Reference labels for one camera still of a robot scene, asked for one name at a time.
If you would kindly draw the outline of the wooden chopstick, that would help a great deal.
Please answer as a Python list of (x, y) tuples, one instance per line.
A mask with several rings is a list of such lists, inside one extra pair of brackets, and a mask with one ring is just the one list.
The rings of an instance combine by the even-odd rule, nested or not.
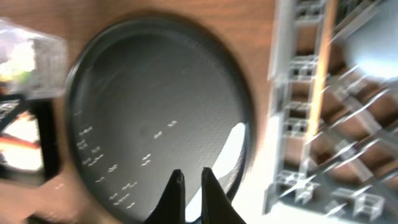
[(326, 83), (328, 64), (330, 59), (331, 38), (333, 37), (333, 29), (335, 26), (335, 17), (338, 3), (339, 0), (327, 0), (325, 1), (325, 7), (323, 8), (324, 17), (322, 22), (322, 29), (320, 30), (318, 63), (312, 84), (310, 102), (311, 108), (308, 117), (306, 142), (310, 142), (310, 140), (318, 132), (322, 111), (323, 89)]

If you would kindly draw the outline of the light blue cup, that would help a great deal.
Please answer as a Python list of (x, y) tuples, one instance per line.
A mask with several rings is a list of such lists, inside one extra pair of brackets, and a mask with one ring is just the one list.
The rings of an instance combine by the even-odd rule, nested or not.
[(397, 0), (383, 1), (378, 12), (343, 44), (347, 65), (377, 82), (397, 82)]

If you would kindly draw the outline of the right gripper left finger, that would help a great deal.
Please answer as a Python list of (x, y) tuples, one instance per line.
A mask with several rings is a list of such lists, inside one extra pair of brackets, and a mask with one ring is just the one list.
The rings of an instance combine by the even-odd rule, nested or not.
[(186, 224), (185, 178), (180, 169), (172, 172), (162, 196), (145, 224)]

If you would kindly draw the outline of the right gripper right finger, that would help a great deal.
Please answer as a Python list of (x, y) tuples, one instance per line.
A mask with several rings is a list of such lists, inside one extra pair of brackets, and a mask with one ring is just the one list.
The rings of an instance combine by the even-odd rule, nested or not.
[(201, 173), (201, 192), (202, 224), (246, 224), (209, 167), (204, 167)]

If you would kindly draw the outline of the white rice pile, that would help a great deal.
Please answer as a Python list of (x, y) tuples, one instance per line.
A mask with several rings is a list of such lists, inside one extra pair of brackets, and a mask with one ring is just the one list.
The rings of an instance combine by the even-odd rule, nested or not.
[(44, 167), (39, 123), (29, 110), (20, 111), (18, 100), (1, 102), (1, 136), (14, 136), (40, 145), (37, 150), (1, 150), (1, 165), (11, 170), (37, 172)]

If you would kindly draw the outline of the orange carrot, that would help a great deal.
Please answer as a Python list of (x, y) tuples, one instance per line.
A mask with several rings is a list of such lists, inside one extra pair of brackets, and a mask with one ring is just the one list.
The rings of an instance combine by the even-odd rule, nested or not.
[(40, 148), (39, 144), (19, 139), (14, 136), (1, 136), (1, 150), (6, 149), (29, 149), (37, 150)]

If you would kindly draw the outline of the yellow green snack wrapper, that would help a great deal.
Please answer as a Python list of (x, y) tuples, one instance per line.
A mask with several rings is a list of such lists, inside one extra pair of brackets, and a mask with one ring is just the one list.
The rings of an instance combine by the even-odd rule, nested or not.
[(1, 82), (25, 82), (35, 70), (35, 50), (32, 41), (1, 40)]

